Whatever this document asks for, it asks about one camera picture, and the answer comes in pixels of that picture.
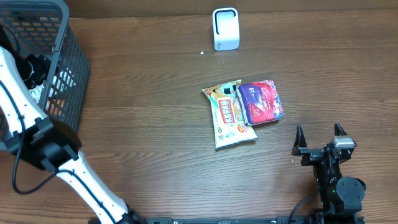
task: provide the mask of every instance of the wood grain surface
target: wood grain surface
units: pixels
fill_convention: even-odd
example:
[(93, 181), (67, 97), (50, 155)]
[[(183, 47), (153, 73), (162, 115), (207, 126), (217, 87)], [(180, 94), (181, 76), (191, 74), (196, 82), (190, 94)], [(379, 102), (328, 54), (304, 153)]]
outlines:
[(65, 0), (74, 18), (210, 15), (221, 7), (239, 12), (396, 9), (398, 0)]
[[(345, 176), (368, 186), (360, 215), (397, 223), (398, 11), (240, 14), (238, 50), (213, 50), (211, 17), (70, 21), (91, 64), (79, 136), (89, 163), (144, 217), (288, 215), (316, 190), (311, 167), (290, 155), (296, 125), (309, 147), (338, 121), (358, 143)], [(202, 88), (273, 79), (284, 117), (259, 139), (215, 152)], [(12, 191), (12, 156), (0, 154), (0, 223), (86, 223), (89, 207), (61, 180)], [(27, 189), (48, 174), (22, 162)], [(298, 213), (319, 207), (305, 204)]]

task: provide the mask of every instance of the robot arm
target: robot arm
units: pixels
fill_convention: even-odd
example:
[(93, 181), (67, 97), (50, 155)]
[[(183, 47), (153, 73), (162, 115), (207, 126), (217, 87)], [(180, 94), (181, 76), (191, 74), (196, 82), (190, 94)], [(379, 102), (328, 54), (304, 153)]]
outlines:
[(12, 136), (4, 142), (6, 150), (17, 155), (21, 138), (25, 136), (21, 159), (64, 180), (91, 207), (101, 223), (135, 223), (128, 222), (132, 211), (126, 203), (113, 194), (89, 166), (79, 151), (81, 142), (72, 129), (49, 118), (36, 105), (21, 79), (13, 55), (3, 47), (0, 47), (0, 81), (0, 107)]
[(308, 149), (304, 133), (297, 126), (293, 156), (302, 156), (302, 166), (313, 166), (318, 181), (322, 209), (312, 210), (312, 223), (361, 223), (356, 216), (362, 210), (366, 185), (354, 177), (343, 177), (340, 164), (351, 159), (356, 143), (339, 123), (335, 123), (335, 136), (323, 149)]

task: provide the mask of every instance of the snack package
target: snack package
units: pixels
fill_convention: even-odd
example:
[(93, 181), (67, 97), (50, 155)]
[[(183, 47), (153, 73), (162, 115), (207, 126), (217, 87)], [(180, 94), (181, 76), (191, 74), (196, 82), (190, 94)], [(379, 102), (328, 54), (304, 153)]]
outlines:
[(237, 96), (246, 125), (275, 121), (284, 115), (272, 80), (242, 84), (237, 90)]
[(241, 83), (241, 80), (236, 80), (202, 90), (211, 104), (216, 150), (257, 139), (253, 128), (244, 125), (242, 109), (236, 98), (236, 90)]

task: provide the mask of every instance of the gray basket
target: gray basket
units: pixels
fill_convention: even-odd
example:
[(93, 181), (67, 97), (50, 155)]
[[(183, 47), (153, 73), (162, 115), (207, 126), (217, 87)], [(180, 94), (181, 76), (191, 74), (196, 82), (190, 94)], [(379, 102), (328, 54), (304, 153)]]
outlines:
[(51, 60), (40, 108), (77, 132), (90, 68), (68, 21), (69, 9), (62, 0), (0, 0), (0, 24), (8, 27), (14, 49), (24, 58), (34, 54)]

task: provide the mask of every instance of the white small box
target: white small box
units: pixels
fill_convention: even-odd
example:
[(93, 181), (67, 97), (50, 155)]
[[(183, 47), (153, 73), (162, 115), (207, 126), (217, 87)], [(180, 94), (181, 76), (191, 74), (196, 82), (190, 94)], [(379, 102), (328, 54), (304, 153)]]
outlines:
[(239, 17), (235, 8), (214, 10), (213, 33), (215, 50), (234, 50), (239, 47)]

